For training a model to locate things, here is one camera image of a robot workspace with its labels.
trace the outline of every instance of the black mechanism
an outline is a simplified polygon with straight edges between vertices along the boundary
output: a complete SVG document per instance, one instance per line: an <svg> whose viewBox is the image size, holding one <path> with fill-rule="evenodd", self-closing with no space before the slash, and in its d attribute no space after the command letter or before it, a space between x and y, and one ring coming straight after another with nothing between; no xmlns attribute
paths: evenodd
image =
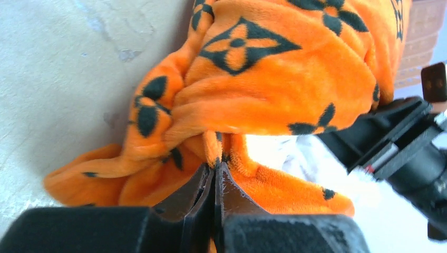
<svg viewBox="0 0 447 253"><path fill-rule="evenodd" d="M271 215L234 182L222 163L201 166L153 208L36 208L10 227L0 253L208 252L369 253L349 217Z"/></svg>
<svg viewBox="0 0 447 253"><path fill-rule="evenodd" d="M432 141L447 130L444 113L422 98L396 100L348 129L319 135L349 172L386 180L429 220L428 236L447 239L447 158Z"/></svg>

